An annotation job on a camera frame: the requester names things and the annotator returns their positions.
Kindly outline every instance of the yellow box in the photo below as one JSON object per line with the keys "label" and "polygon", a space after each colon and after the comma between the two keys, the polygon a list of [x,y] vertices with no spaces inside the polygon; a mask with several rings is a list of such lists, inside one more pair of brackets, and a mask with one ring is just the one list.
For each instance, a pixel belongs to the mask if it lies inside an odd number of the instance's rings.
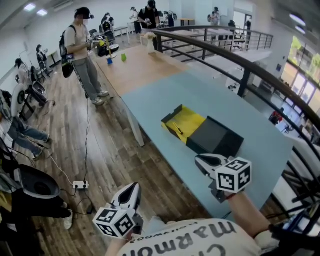
{"label": "yellow box", "polygon": [[161,125],[174,136],[187,144],[187,139],[206,119],[184,105],[177,107],[172,114],[161,120]]}

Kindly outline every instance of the light blue tabletop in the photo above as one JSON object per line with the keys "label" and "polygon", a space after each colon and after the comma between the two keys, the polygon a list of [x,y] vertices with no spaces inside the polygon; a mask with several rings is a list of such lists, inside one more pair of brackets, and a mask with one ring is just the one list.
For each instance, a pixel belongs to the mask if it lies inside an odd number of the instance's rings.
{"label": "light blue tabletop", "polygon": [[252,161],[247,195],[260,209],[276,186],[292,143],[253,106],[210,77],[188,70],[122,95],[124,103],[155,146],[205,209],[221,218],[230,209],[220,204],[208,186],[211,180],[195,165],[196,153],[161,127],[161,120],[180,104],[210,116],[244,138],[239,157]]}

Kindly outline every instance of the black backpack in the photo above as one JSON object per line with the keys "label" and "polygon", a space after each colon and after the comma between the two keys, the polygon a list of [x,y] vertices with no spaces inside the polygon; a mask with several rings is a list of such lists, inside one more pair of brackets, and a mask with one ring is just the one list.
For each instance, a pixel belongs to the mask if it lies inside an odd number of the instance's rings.
{"label": "black backpack", "polygon": [[[69,28],[73,28],[75,34],[77,34],[76,28],[73,25],[69,26]],[[71,74],[73,73],[73,71],[74,71],[74,66],[72,65],[72,63],[70,63],[67,60],[68,51],[67,51],[67,48],[65,46],[65,33],[66,33],[66,31],[64,31],[62,36],[61,36],[61,40],[60,40],[60,43],[59,43],[59,48],[60,48],[60,56],[62,58],[62,60],[61,60],[62,73],[63,73],[64,78],[69,78],[71,76]]]}

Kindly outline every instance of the white sneakers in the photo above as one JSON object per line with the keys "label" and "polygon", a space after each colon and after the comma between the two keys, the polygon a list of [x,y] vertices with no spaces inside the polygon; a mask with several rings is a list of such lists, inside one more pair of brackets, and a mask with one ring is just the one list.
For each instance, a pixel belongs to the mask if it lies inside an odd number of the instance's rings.
{"label": "white sneakers", "polygon": [[72,210],[68,209],[68,211],[70,211],[71,215],[68,218],[64,218],[63,219],[63,225],[64,225],[64,228],[66,230],[71,229],[72,221],[73,221],[73,218],[74,218],[74,213],[72,212]]}
{"label": "white sneakers", "polygon": [[96,106],[101,106],[103,105],[105,102],[99,98],[96,98],[95,100],[92,101],[92,104],[96,105]]}
{"label": "white sneakers", "polygon": [[109,92],[106,90],[102,90],[101,92],[98,93],[98,97],[107,97],[109,95]]}
{"label": "white sneakers", "polygon": [[96,105],[96,106],[101,106],[103,105],[105,102],[100,99],[102,97],[107,97],[109,95],[109,92],[107,92],[106,90],[103,90],[101,92],[98,93],[98,97],[92,101],[92,104]]}

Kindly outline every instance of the black metal railing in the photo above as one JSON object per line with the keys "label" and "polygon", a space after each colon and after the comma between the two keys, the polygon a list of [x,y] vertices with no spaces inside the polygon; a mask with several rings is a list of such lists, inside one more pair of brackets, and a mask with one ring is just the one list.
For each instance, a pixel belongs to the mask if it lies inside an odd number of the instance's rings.
{"label": "black metal railing", "polygon": [[[320,173],[320,154],[315,148],[314,144],[311,142],[311,140],[300,130],[300,128],[287,116],[285,115],[275,104],[273,104],[268,98],[266,98],[264,95],[261,94],[261,92],[253,85],[249,85],[248,81],[251,74],[256,75],[257,77],[261,78],[265,83],[271,85],[275,90],[282,93],[285,97],[289,98],[296,106],[298,106],[302,113],[304,114],[305,118],[309,120],[316,129],[320,131],[320,118],[319,116],[297,95],[295,94],[288,86],[283,84],[279,79],[277,79],[275,76],[273,76],[271,73],[267,72],[265,69],[259,67],[258,65],[250,62],[249,60],[236,55],[232,52],[232,46],[233,42],[231,43],[230,48],[226,48],[224,45],[221,46],[217,45],[217,43],[221,43],[224,41],[230,41],[230,34],[228,35],[229,38],[226,40],[218,41],[208,41],[208,35],[211,29],[216,29],[215,27],[211,26],[187,26],[187,27],[172,27],[172,28],[165,28],[165,29],[154,29],[153,33],[155,33],[157,37],[157,47],[159,52],[165,52],[165,51],[172,51],[175,52],[176,55],[172,55],[172,57],[180,57],[184,56],[187,57],[187,59],[182,60],[183,62],[192,60],[196,61],[198,63],[201,63],[207,67],[210,67],[222,75],[230,78],[233,80],[236,84],[239,84],[239,90],[238,95],[240,97],[243,97],[245,94],[245,91],[251,92],[254,96],[258,97],[262,102],[267,104],[269,107],[271,107],[273,110],[278,112],[283,119],[298,133],[298,135],[307,143],[307,145],[310,147],[311,151],[313,152],[315,158],[318,161],[318,168],[312,169],[309,165],[309,163],[305,160],[301,152],[299,152],[296,148],[293,148],[292,155],[296,158],[298,158],[301,163],[304,165],[305,170],[308,171],[312,179],[308,179],[305,177],[302,177],[299,170],[296,169],[295,166],[289,161],[287,164],[287,170],[284,175],[286,177],[286,181],[291,182],[289,185],[294,189],[294,191],[297,193],[297,198],[294,199],[294,201],[304,201],[306,199],[311,199],[313,202],[317,200],[317,198],[320,195],[320,182],[319,182],[319,176],[316,175],[316,173]],[[259,40],[257,43],[257,47],[255,48],[258,50],[260,48],[260,44],[264,44],[263,48],[271,48],[273,36],[259,33],[257,31],[251,31],[251,30],[244,30],[244,29],[235,29],[233,27],[219,27],[219,29],[223,30],[234,30],[234,34],[236,34],[236,31],[245,31],[247,39],[249,37],[249,42],[246,39],[246,44],[243,50],[250,50],[249,46],[251,44],[252,34],[256,33],[259,34]],[[183,30],[183,31],[196,31],[196,30],[204,30],[203,34],[199,35],[190,35],[189,36],[178,34],[177,32]],[[171,45],[168,46],[168,42],[172,41],[179,41],[180,44],[176,47],[173,47]],[[194,47],[195,49],[192,51],[182,51],[182,48],[184,47]],[[195,55],[196,52],[202,52],[200,56]],[[228,61],[231,61],[238,66],[242,67],[244,72],[243,76],[241,78],[235,77],[234,75],[230,74],[229,72],[222,70],[221,68],[213,65],[212,63],[206,62],[206,57],[211,55],[217,55],[220,57],[225,58]],[[301,189],[297,189],[296,186],[293,185],[292,179],[290,177],[288,178],[288,173],[290,173],[291,176],[295,177],[295,184],[298,184],[297,186]]]}
{"label": "black metal railing", "polygon": [[[274,38],[271,34],[258,31],[221,26],[183,26],[163,28],[161,30],[207,42],[231,52],[270,49]],[[208,57],[208,55],[206,56],[205,50],[194,49],[192,44],[179,44],[175,42],[173,46],[173,39],[163,38],[162,41],[170,44],[170,47],[173,49],[183,48],[187,54],[203,52],[203,54],[200,55],[203,60],[205,60],[205,57]],[[180,56],[182,56],[181,53],[173,55],[172,57],[176,58]]]}

